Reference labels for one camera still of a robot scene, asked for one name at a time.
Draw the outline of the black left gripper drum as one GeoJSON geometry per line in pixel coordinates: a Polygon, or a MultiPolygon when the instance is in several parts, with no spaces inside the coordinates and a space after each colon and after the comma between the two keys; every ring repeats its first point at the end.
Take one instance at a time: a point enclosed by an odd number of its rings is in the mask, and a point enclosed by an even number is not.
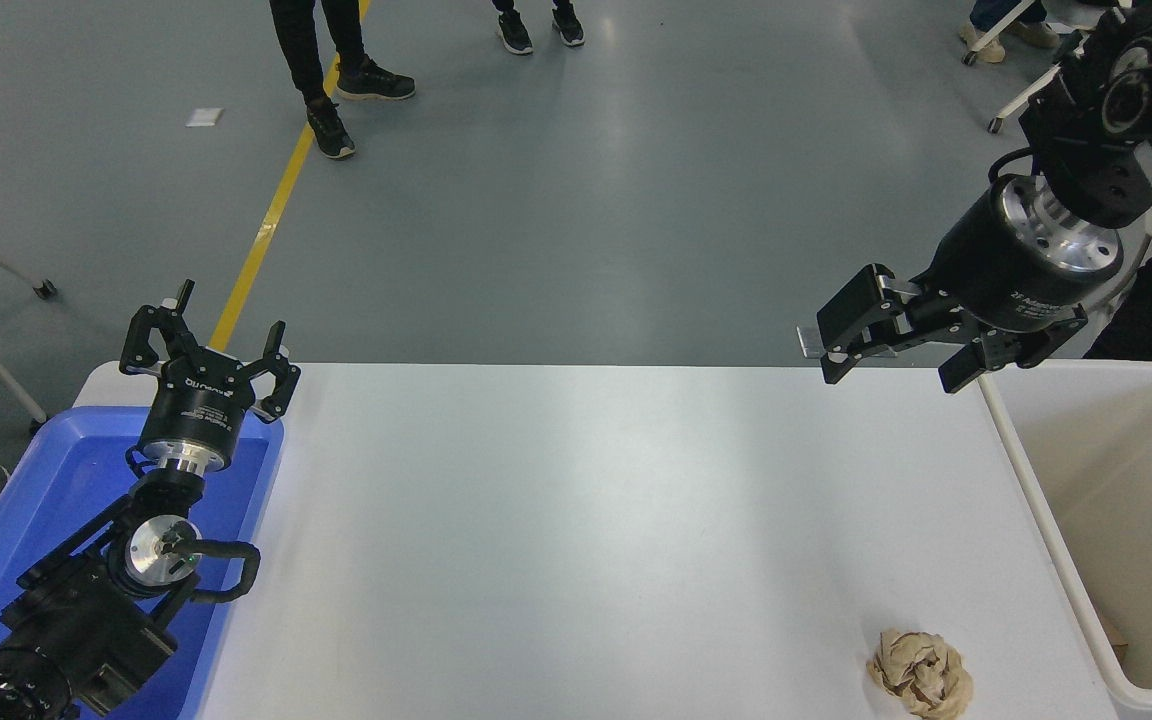
{"type": "Polygon", "coordinates": [[[253,402],[241,361],[204,353],[200,365],[182,355],[156,369],[154,401],[141,432],[141,455],[164,468],[183,462],[187,471],[230,467],[242,423],[253,402]]]}

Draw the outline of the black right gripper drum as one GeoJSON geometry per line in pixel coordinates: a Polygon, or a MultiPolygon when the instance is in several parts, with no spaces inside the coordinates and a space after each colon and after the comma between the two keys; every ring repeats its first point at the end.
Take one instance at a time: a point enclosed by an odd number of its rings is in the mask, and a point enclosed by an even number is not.
{"type": "Polygon", "coordinates": [[[995,184],[914,278],[911,325],[973,320],[1011,334],[1073,336],[1084,301],[1123,266],[1119,233],[1076,217],[1047,184],[995,184]]]}

